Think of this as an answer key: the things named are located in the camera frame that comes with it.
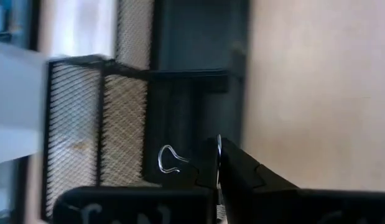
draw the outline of black mesh organizer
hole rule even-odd
[[[138,70],[97,55],[53,60],[48,70],[41,208],[47,221],[70,189],[162,185],[159,149],[171,144],[185,157],[199,154],[206,146],[197,139],[207,138],[200,136],[202,96],[226,93],[229,80],[226,70]]]

